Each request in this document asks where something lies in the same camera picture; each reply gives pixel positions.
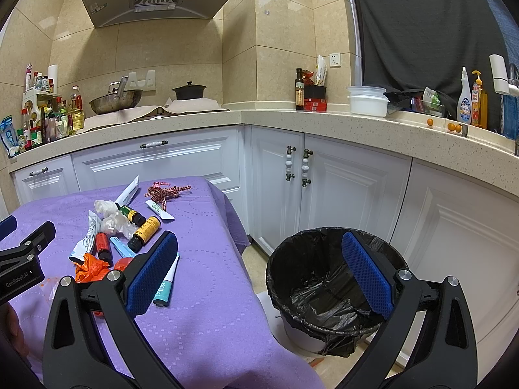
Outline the person left hand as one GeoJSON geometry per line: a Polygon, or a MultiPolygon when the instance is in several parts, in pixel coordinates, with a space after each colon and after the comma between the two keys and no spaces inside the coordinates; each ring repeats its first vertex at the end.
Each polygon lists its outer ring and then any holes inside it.
{"type": "Polygon", "coordinates": [[[1,323],[7,327],[8,339],[18,354],[20,354],[21,357],[27,357],[29,348],[25,342],[25,336],[20,327],[18,315],[9,303],[3,305],[1,323]]]}

